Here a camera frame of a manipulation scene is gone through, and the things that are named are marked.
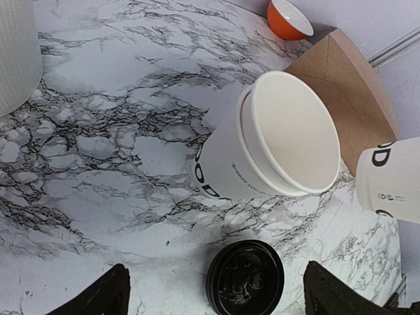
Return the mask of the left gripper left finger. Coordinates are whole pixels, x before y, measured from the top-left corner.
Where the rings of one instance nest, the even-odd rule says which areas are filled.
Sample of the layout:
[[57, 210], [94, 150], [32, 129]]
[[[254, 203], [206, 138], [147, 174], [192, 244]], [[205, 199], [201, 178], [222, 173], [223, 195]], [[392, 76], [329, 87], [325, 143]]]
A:
[[128, 315], [130, 291], [129, 270], [119, 263], [79, 295], [49, 312], [48, 315]]

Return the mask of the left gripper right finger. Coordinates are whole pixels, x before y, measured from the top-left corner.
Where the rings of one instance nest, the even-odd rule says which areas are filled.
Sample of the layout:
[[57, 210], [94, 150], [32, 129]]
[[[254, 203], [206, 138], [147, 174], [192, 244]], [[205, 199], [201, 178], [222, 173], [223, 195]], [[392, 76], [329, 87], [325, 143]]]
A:
[[396, 314], [353, 291], [316, 261], [303, 276], [306, 314]]

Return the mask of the single white paper cup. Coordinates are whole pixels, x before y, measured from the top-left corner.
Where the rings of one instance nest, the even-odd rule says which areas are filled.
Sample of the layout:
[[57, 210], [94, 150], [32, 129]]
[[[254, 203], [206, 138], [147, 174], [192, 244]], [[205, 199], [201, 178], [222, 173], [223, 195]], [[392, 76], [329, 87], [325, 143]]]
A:
[[419, 222], [419, 138], [366, 149], [356, 169], [356, 193], [365, 210]]

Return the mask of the black plastic cup lid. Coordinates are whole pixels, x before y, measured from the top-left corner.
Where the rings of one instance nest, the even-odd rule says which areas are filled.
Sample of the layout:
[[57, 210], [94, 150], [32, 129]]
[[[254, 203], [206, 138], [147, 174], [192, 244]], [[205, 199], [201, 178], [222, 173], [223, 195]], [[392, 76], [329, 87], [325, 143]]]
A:
[[261, 240], [242, 240], [217, 253], [207, 271], [205, 292], [215, 314], [271, 314], [284, 282], [274, 248]]

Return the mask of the stack of white paper cups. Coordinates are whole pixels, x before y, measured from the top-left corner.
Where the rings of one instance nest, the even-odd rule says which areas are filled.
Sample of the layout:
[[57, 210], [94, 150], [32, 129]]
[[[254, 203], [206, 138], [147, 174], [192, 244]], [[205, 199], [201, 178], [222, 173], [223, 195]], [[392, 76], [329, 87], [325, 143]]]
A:
[[341, 148], [321, 98], [287, 72], [262, 74], [196, 153], [194, 184], [211, 198], [321, 194], [337, 179]]

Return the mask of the brown paper bag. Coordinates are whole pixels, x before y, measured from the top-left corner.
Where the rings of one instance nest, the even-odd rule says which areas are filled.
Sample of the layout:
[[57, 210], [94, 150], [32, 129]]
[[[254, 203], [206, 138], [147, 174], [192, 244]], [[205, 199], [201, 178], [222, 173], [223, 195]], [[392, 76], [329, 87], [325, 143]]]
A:
[[392, 104], [377, 72], [342, 30], [330, 32], [285, 71], [304, 81], [325, 104], [352, 175], [365, 149], [398, 139]]

